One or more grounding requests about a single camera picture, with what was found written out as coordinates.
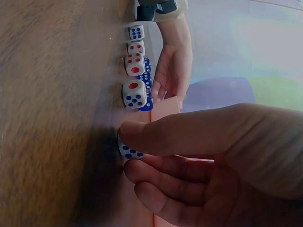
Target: sleeve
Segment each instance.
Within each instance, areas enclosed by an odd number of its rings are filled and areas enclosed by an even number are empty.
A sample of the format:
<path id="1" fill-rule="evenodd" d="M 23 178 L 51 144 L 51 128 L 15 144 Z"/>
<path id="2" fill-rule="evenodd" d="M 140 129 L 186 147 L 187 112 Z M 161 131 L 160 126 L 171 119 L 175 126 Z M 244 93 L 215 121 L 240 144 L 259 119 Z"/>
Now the sleeve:
<path id="1" fill-rule="evenodd" d="M 163 3 L 168 0 L 139 0 L 140 5 L 144 4 L 155 4 L 155 3 Z M 187 0 L 175 0 L 177 5 L 177 10 L 168 13 L 168 14 L 159 14 L 156 13 L 156 22 L 164 21 L 164 20 L 174 20 L 183 17 L 184 13 L 188 10 L 188 2 Z"/>

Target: blue die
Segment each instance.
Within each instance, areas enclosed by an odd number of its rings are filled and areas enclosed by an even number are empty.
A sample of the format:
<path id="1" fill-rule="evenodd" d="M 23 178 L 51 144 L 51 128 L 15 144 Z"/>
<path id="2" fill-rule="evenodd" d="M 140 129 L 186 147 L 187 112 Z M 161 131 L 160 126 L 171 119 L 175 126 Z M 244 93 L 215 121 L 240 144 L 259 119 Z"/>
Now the blue die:
<path id="1" fill-rule="evenodd" d="M 147 103 L 144 107 L 139 108 L 140 111 L 146 112 L 153 109 L 153 98 L 151 93 L 146 93 L 147 95 Z"/>

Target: fingernail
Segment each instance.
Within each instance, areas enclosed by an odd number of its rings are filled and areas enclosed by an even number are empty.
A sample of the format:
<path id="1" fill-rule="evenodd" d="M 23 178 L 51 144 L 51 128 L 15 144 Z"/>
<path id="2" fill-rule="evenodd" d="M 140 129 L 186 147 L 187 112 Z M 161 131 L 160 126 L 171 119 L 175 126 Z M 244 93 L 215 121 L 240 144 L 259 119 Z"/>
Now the fingernail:
<path id="1" fill-rule="evenodd" d="M 143 122 L 124 122 L 120 126 L 119 132 L 128 135 L 138 134 L 143 131 L 145 125 Z"/>

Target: table surface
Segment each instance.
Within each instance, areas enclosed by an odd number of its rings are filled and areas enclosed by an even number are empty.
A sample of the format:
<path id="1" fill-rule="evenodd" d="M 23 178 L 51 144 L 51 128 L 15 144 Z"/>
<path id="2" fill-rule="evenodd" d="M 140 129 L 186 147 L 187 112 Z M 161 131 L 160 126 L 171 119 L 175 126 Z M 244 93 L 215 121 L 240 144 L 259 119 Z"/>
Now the table surface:
<path id="1" fill-rule="evenodd" d="M 134 118 L 121 100 L 132 9 L 0 3 L 0 226 L 153 225 L 116 148 L 117 127 Z"/>

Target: human hand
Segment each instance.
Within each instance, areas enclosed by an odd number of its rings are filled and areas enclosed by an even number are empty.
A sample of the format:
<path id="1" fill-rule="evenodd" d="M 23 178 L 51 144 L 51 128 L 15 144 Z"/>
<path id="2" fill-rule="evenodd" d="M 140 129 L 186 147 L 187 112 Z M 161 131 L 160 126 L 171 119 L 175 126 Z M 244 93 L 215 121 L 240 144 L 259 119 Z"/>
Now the human hand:
<path id="1" fill-rule="evenodd" d="M 124 123 L 139 200 L 180 227 L 302 226 L 303 113 L 235 105 Z M 184 157 L 214 159 L 193 161 Z"/>
<path id="2" fill-rule="evenodd" d="M 156 102 L 177 96 L 179 107 L 182 108 L 191 78 L 192 62 L 191 43 L 179 46 L 164 44 L 151 91 Z"/>
<path id="3" fill-rule="evenodd" d="M 155 102 L 177 96 L 182 109 L 193 65 L 191 34 L 185 16 L 157 24 L 163 38 L 163 49 L 151 93 Z"/>

